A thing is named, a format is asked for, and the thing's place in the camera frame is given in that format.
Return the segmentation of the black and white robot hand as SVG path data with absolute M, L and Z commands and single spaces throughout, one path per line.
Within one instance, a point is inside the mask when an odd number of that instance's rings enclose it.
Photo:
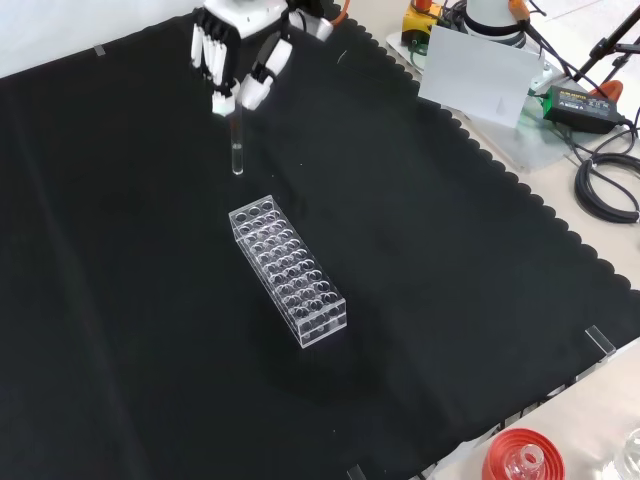
M 324 41 L 334 29 L 319 1 L 205 1 L 193 12 L 191 67 L 212 88 L 212 113 L 255 110 L 270 93 L 293 51 L 289 28 Z M 249 73 L 235 77 L 241 46 L 264 38 Z

